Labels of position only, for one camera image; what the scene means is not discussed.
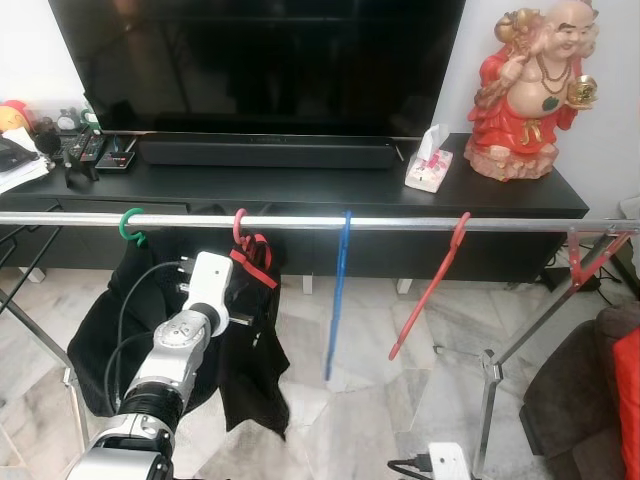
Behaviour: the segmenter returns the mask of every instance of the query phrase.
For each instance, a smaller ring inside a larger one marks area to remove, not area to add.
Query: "marble floor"
[[[106,271],[49,270],[26,284],[17,303],[63,347],[96,297]],[[0,274],[7,290],[17,278]],[[218,394],[187,415],[176,435],[176,477],[205,480],[389,479],[395,458],[426,451],[432,441],[458,442],[469,460],[478,429],[482,373],[471,357],[436,356],[434,343],[478,353],[496,347],[548,293],[539,285],[444,282],[395,361],[390,347],[426,282],[398,295],[390,279],[348,278],[333,375],[322,378],[333,278],[285,277],[278,336],[291,361],[280,386],[291,408],[287,442],[248,421],[225,432]],[[632,300],[610,281],[614,303]],[[580,293],[505,365],[489,441],[486,479],[550,478],[531,455],[518,419],[521,398],[539,366],[579,323],[605,306]],[[0,480],[57,480],[80,454],[62,369],[9,313],[0,317]],[[103,419],[89,415],[90,430]]]

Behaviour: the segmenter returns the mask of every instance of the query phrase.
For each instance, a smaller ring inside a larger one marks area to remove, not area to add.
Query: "television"
[[[106,132],[419,137],[464,0],[49,0]]]

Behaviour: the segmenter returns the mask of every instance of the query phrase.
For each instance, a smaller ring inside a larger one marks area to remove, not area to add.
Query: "black cloth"
[[[228,255],[233,243],[228,231],[209,229],[163,229],[146,232],[146,236],[142,248],[129,242],[107,291],[95,302],[69,344],[69,358],[87,406],[98,416],[109,414],[103,376],[116,347],[120,308],[134,283],[152,266],[179,260],[181,256],[195,258],[203,250]],[[230,312],[253,316],[254,322],[252,326],[231,323],[223,335],[211,340],[198,369],[187,411],[204,403],[220,388],[227,431],[252,419],[284,438],[289,408],[278,379],[289,367],[289,361],[275,333],[280,275],[277,267],[272,267],[269,273],[278,281],[276,289],[234,266],[225,304]],[[127,305],[123,338],[153,332],[179,312],[186,299],[177,289],[180,282],[188,282],[188,277],[175,267],[160,269],[144,280]],[[151,338],[144,338],[123,350],[121,392],[126,390],[151,346]]]

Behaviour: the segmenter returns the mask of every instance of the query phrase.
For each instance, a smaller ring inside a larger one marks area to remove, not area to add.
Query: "metal rail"
[[[74,227],[117,227],[122,215],[116,213],[0,212],[0,225],[56,225]],[[132,227],[230,228],[233,216],[220,215],[133,215]],[[450,231],[458,218],[353,218],[352,230]],[[246,216],[242,225],[249,228],[287,230],[340,230],[344,217]],[[471,218],[465,225],[470,232],[567,232],[640,233],[640,220]]]

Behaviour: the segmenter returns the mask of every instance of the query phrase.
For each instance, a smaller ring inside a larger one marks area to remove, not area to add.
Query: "red cushion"
[[[640,479],[640,328],[613,346],[626,480]]]

